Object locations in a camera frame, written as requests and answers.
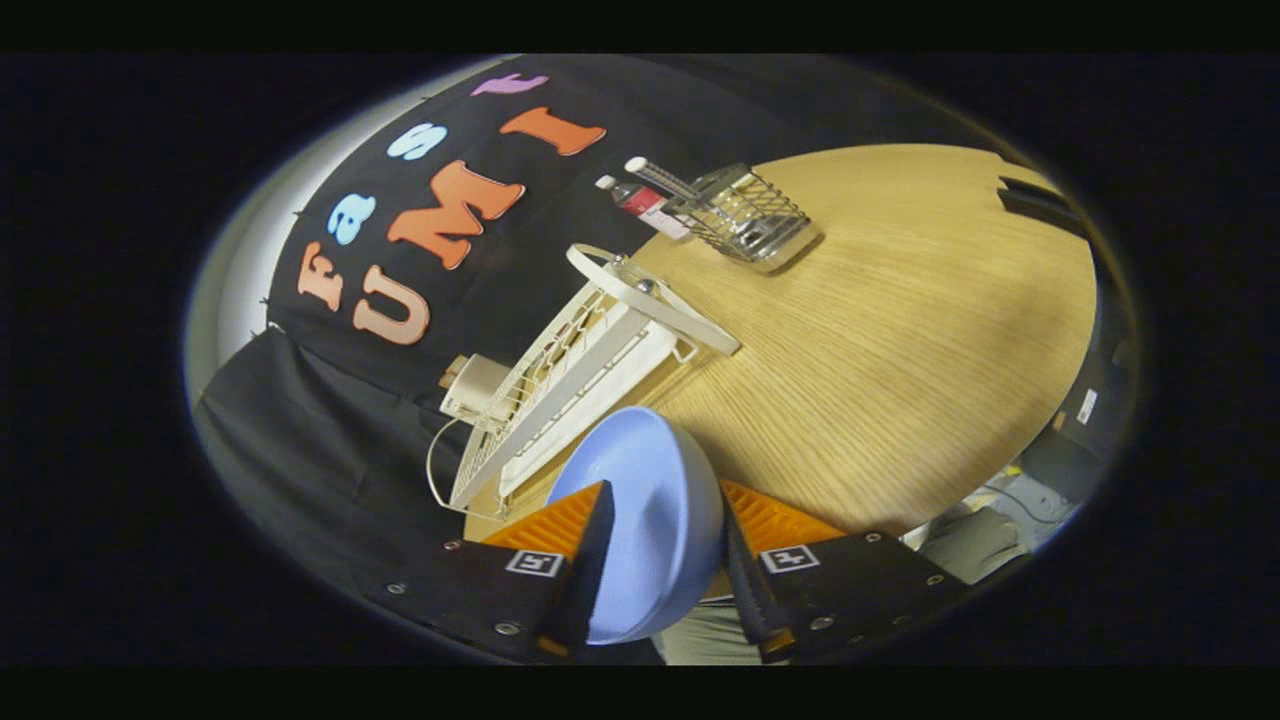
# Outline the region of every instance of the person's leg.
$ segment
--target person's leg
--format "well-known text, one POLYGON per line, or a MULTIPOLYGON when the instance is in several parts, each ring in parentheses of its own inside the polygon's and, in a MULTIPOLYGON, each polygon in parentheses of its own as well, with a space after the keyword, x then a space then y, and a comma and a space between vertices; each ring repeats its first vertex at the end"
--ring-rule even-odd
POLYGON ((653 644, 667 665, 763 665, 760 651, 746 642, 732 602, 694 607, 654 635, 653 644))
POLYGON ((1018 524, 989 507, 934 525, 920 546, 920 555, 970 585, 1027 552, 1018 524))

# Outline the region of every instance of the blue bowl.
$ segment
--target blue bowl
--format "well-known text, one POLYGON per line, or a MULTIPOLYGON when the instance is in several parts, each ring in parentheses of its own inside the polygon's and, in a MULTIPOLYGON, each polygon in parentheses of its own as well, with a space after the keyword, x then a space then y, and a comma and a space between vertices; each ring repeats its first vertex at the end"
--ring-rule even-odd
POLYGON ((721 566, 724 510, 694 438, 648 407, 591 430, 556 480, 550 505, 609 480, 614 523, 588 644, 652 637, 701 600, 721 566))

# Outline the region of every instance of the cable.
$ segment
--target cable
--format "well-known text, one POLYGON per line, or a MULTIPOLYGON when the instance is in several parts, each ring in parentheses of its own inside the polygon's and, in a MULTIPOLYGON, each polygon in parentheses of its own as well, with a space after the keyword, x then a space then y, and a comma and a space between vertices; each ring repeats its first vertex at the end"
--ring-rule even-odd
POLYGON ((426 448, 426 487, 431 488, 431 495, 435 496, 435 502, 440 507, 444 507, 445 510, 453 510, 456 512, 462 512, 463 515, 471 515, 472 518, 484 518, 485 520, 497 520, 499 523, 506 523, 508 509, 507 509, 507 498, 504 497, 498 498, 499 515, 488 515, 485 512, 476 512, 474 510, 453 507, 452 505, 444 502, 444 500, 440 498, 439 491, 435 489, 435 477, 431 474, 431 456, 435 455, 435 443, 440 439, 440 436, 444 434, 444 430, 453 427, 453 424, 457 423, 458 420, 461 420, 461 418, 454 418, 448 423, 445 423, 444 427, 440 428, 440 432, 435 433, 435 438, 431 439, 431 445, 429 445, 426 448))
POLYGON ((1025 511, 1027 511, 1027 515, 1028 515, 1028 516, 1029 516, 1029 518, 1030 518, 1032 520, 1036 520, 1037 523, 1043 523, 1043 524, 1046 524, 1046 525, 1056 525, 1056 524, 1059 524, 1059 523, 1061 523, 1061 521, 1062 521, 1061 519, 1059 519, 1059 520, 1044 520, 1044 519, 1041 519, 1041 518, 1037 518, 1037 516, 1036 516, 1036 514, 1034 514, 1034 512, 1032 512, 1032 509, 1030 509, 1030 507, 1027 507, 1027 505, 1025 505, 1025 503, 1024 503, 1024 502, 1023 502, 1021 500, 1018 500, 1016 497, 1014 497, 1014 495, 1012 495, 1012 493, 1010 493, 1010 492, 1007 492, 1007 491, 1004 491, 1004 489, 1001 489, 1001 488, 997 488, 997 487, 992 487, 992 486, 982 486, 982 487, 984 487, 984 488, 987 488, 987 489, 993 489, 993 491, 998 492, 1000 495, 1002 495, 1002 496, 1007 497, 1009 500, 1012 500, 1014 502, 1016 502, 1018 505, 1020 505, 1023 510, 1025 510, 1025 511))

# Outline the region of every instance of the water bottle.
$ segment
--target water bottle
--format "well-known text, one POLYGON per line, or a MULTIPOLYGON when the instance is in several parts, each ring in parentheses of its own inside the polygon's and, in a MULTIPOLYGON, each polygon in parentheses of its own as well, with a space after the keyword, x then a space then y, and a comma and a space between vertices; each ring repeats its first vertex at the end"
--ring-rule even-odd
POLYGON ((667 199, 658 195, 654 190, 639 183, 620 183, 613 176, 603 176, 595 181, 595 187, 608 191, 609 196, 613 197, 614 205, 640 218, 646 225, 667 237, 681 240, 689 234, 689 228, 662 211, 662 206, 667 204, 667 199))

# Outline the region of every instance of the wood grain surface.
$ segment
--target wood grain surface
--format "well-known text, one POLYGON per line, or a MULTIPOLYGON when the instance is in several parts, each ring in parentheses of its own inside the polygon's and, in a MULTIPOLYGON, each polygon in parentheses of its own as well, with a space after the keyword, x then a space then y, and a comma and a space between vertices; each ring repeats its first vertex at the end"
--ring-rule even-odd
MULTIPOLYGON (((618 407, 689 430, 722 477, 846 532, 901 534, 977 489, 1051 420, 1089 342, 1088 243, 1004 210, 995 154, 876 145, 755 168, 826 237, 762 275, 696 240, 635 261, 739 338, 732 357, 666 361, 618 407)), ((571 445, 512 496, 545 502, 571 445)), ((490 483, 472 509, 495 506, 490 483)), ((468 518, 467 539, 498 523, 468 518)))

